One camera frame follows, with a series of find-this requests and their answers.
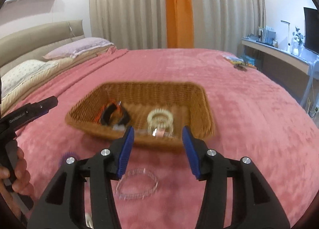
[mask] brown basket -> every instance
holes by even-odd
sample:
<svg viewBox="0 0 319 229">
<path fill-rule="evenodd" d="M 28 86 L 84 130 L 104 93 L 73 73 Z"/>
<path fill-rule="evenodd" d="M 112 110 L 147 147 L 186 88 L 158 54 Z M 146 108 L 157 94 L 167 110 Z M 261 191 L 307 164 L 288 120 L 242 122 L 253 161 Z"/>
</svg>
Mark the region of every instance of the brown basket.
<svg viewBox="0 0 319 229">
<path fill-rule="evenodd" d="M 183 148 L 182 128 L 190 126 L 196 138 L 206 139 L 214 135 L 215 124 L 211 116 L 205 90 L 194 83 L 178 82 L 111 82 L 96 87 L 66 115 L 65 121 L 84 132 L 106 139 L 116 139 L 123 132 L 112 126 L 102 126 L 94 119 L 103 105 L 111 99 L 121 101 L 131 116 L 129 125 L 135 133 L 134 145 L 177 150 Z M 174 137 L 159 138 L 139 134 L 147 129 L 147 116 L 155 108 L 169 110 L 174 116 Z"/>
</svg>

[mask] black screen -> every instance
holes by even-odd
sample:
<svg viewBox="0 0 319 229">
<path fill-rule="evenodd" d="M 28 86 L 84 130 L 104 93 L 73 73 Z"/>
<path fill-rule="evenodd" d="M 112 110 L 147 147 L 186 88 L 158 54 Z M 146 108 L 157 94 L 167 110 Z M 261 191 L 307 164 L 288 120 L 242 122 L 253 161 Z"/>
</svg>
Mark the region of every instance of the black screen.
<svg viewBox="0 0 319 229">
<path fill-rule="evenodd" d="M 305 48 L 319 54 L 319 12 L 316 9 L 304 8 L 306 20 Z"/>
</svg>

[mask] curtain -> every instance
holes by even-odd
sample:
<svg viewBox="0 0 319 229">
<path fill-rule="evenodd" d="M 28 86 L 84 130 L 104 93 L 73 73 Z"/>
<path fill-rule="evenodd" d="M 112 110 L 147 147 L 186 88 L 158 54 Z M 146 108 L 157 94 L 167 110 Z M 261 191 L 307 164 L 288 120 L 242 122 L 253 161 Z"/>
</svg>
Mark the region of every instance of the curtain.
<svg viewBox="0 0 319 229">
<path fill-rule="evenodd" d="M 90 0 L 92 36 L 118 48 L 166 48 L 165 0 Z"/>
<path fill-rule="evenodd" d="M 193 0 L 194 46 L 239 54 L 240 39 L 264 26 L 263 0 Z"/>
<path fill-rule="evenodd" d="M 193 48 L 192 0 L 166 0 L 168 48 Z"/>
</svg>

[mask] white floral pillow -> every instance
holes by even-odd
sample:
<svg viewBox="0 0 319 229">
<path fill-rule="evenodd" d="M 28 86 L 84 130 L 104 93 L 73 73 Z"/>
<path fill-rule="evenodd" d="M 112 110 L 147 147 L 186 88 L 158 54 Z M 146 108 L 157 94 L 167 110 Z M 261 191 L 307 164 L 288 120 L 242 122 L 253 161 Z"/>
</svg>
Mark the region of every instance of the white floral pillow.
<svg viewBox="0 0 319 229">
<path fill-rule="evenodd" d="M 19 84 L 27 80 L 30 76 L 56 66 L 57 63 L 46 63 L 39 60 L 27 60 L 12 68 L 1 77 L 2 88 L 1 98 L 14 90 Z"/>
<path fill-rule="evenodd" d="M 82 53 L 88 52 L 92 49 L 102 48 L 106 46 L 113 46 L 114 44 L 104 38 L 89 37 L 83 38 L 72 43 L 58 47 L 47 53 L 45 59 L 57 59 L 57 58 L 76 58 Z"/>
</svg>

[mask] white lamp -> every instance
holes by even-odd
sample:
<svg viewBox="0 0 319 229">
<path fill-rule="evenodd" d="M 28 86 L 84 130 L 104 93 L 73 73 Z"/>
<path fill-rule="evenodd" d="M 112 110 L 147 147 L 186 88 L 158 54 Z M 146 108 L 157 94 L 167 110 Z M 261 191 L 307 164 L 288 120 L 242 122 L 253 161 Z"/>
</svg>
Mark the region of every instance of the white lamp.
<svg viewBox="0 0 319 229">
<path fill-rule="evenodd" d="M 288 52 L 290 53 L 290 23 L 287 21 L 281 21 L 281 22 L 288 24 Z"/>
</svg>

